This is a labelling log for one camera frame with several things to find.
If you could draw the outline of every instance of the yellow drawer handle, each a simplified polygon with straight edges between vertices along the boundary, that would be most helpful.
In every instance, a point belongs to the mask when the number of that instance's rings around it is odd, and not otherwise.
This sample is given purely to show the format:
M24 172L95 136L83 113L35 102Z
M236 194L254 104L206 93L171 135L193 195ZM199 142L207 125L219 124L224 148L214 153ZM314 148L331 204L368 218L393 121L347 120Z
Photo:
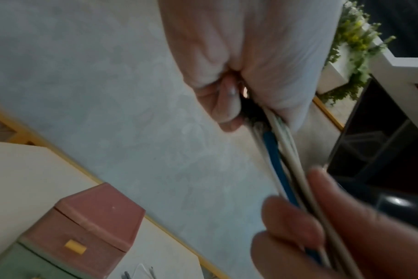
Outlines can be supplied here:
M86 250L86 246L83 246L82 244L80 244L77 241L74 241L72 239L70 239L66 244L65 247L67 247L68 249L70 249L71 251L74 251L76 253L78 253L79 255L82 255L85 250Z

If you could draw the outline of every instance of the green drawer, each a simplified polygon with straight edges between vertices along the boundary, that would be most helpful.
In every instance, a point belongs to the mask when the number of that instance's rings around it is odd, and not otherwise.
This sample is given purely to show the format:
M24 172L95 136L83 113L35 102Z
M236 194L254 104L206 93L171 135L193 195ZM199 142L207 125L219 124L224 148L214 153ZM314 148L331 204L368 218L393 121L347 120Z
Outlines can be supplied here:
M0 279L76 279L15 243L0 255Z

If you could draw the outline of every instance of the white flower pot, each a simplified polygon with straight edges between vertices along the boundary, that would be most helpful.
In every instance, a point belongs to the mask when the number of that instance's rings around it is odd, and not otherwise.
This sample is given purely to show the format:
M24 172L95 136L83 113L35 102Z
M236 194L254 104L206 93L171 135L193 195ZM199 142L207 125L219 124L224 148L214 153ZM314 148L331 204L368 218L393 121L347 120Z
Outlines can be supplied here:
M339 86L348 83L353 71L350 63L350 48L347 44L342 44L339 49L340 57L335 63L328 62L322 69L316 91L324 94Z

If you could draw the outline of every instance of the human hand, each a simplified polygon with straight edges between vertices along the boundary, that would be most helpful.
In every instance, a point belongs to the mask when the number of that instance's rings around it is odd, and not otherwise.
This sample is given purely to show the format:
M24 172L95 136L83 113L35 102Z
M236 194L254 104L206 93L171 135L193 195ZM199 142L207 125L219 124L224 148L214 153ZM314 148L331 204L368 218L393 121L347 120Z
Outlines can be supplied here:
M315 94L342 0L159 0L184 81L224 131L243 122L237 78L298 129Z
M366 279L418 279L418 230L380 214L342 191L322 169L308 173L313 194ZM299 246L324 246L320 223L280 197L264 201L267 229L252 242L252 260L265 279L342 279L309 259Z

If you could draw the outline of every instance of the white table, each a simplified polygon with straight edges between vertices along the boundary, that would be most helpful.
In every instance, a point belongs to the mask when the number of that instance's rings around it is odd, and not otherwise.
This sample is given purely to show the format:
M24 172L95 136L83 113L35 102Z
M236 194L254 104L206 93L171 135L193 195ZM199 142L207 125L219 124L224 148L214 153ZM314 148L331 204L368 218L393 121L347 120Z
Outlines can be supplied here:
M60 198L97 183L43 147L0 142L0 253ZM139 263L157 279L202 279L197 256L143 219L136 241L108 277L133 274ZM148 278L142 268L134 279Z

